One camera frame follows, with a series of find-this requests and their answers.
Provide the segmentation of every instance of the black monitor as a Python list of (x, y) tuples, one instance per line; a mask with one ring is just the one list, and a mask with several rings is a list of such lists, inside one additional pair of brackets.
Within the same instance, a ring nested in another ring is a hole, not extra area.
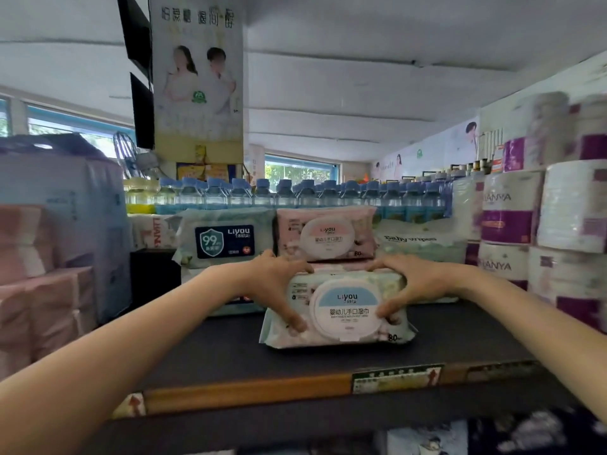
[(135, 0), (118, 0), (118, 11), (126, 54), (142, 74), (152, 81), (152, 42), (148, 18)]
[(133, 118), (137, 146), (154, 149), (154, 93), (131, 73), (131, 93), (133, 95)]

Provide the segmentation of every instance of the white ceiling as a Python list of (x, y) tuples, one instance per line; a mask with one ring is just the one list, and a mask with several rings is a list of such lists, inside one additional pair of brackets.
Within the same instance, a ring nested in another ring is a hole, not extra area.
[[(605, 12), (607, 0), (247, 0), (249, 141), (378, 159), (607, 50)], [(122, 44), (116, 0), (3, 0), (0, 85), (130, 119), (131, 101), (111, 98), (136, 70)]]

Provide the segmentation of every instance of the stacked toilet paper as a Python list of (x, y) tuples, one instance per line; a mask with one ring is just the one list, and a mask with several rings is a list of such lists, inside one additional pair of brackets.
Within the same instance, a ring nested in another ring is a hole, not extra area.
[(502, 246), (481, 241), (478, 267), (527, 290), (529, 246)]
[(469, 177), (453, 182), (453, 212), (455, 233), (472, 241), (481, 239), (482, 190), (485, 175), (473, 172)]
[(482, 193), (481, 239), (497, 244), (530, 244), (542, 194), (543, 172), (489, 175)]
[(607, 159), (607, 96), (586, 97), (575, 116), (575, 148), (566, 160)]
[(543, 93), (521, 99), (510, 112), (505, 134), (504, 172), (538, 170), (564, 161), (573, 145), (567, 94)]
[(567, 161), (548, 168), (538, 244), (604, 253), (607, 247), (607, 160)]
[(607, 255), (531, 247), (529, 292), (607, 332)]

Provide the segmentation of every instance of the window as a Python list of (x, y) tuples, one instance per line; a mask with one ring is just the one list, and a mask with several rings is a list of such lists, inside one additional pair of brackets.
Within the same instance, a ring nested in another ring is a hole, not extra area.
[(9, 105), (4, 99), (0, 99), (0, 137), (10, 135)]
[(27, 117), (30, 134), (78, 132), (108, 158), (116, 158), (112, 137), (117, 131), (127, 133), (133, 139), (133, 142), (135, 141), (135, 131), (130, 127), (82, 118), (68, 113), (54, 112), (38, 106), (27, 106)]
[(321, 183), (325, 180), (337, 181), (339, 167), (337, 164), (326, 162), (266, 155), (265, 176), (269, 180), (270, 189), (276, 191), (280, 179), (291, 179), (293, 185), (300, 183), (303, 179), (314, 179), (315, 183)]

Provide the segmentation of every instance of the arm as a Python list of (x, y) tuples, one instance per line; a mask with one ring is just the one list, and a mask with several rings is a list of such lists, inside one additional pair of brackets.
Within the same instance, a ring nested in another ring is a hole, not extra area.
[(370, 270), (388, 267), (407, 287), (377, 309), (385, 317), (412, 301), (457, 295), (497, 319), (597, 417), (607, 422), (607, 337), (505, 279), (479, 268), (391, 255)]
[(288, 281), (301, 271), (313, 270), (269, 251), (252, 261), (210, 267), (7, 378), (0, 383), (0, 453), (74, 452), (173, 346), (239, 295), (305, 330), (284, 298)]

